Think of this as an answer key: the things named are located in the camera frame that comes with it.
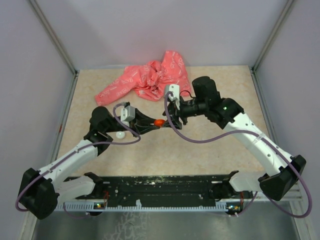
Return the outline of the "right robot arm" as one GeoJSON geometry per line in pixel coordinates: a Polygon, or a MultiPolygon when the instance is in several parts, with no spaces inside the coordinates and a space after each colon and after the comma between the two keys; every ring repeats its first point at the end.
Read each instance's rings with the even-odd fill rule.
{"type": "Polygon", "coordinates": [[[233,135],[262,165],[263,172],[235,171],[223,185],[223,192],[235,198],[242,191],[262,192],[272,200],[280,201],[298,181],[297,174],[305,168],[306,160],[292,156],[272,142],[232,98],[221,97],[216,83],[208,76],[192,81],[195,97],[184,100],[177,84],[164,89],[164,115],[172,127],[181,129],[189,117],[204,115],[217,124],[224,135],[233,135]]]}

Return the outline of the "orange earbud charging case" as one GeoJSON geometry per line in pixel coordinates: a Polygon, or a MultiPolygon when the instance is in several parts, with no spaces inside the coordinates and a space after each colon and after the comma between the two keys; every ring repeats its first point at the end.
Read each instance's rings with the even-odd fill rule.
{"type": "Polygon", "coordinates": [[[156,127],[162,128],[164,126],[165,122],[166,121],[164,119],[156,119],[153,122],[153,125],[156,126],[156,127]]]}

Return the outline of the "white earbud charging case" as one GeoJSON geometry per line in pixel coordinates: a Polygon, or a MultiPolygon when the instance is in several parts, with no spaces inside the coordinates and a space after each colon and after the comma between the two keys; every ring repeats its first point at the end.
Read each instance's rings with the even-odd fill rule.
{"type": "Polygon", "coordinates": [[[115,134],[116,138],[117,139],[124,139],[126,137],[126,133],[124,131],[117,131],[116,134],[115,134]]]}

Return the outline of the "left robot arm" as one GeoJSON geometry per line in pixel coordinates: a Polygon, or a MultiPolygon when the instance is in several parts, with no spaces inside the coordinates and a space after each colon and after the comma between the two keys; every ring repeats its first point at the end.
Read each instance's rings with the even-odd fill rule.
{"type": "Polygon", "coordinates": [[[90,195],[97,199],[103,195],[104,186],[100,178],[87,173],[74,180],[67,178],[84,164],[101,155],[116,142],[109,133],[129,131],[136,140],[141,135],[158,130],[154,118],[148,117],[128,102],[117,104],[122,107],[119,116],[110,113],[104,106],[96,107],[89,120],[90,127],[84,138],[69,152],[54,162],[35,170],[29,168],[22,176],[15,208],[20,212],[31,212],[37,219],[47,218],[58,205],[75,198],[90,195]]]}

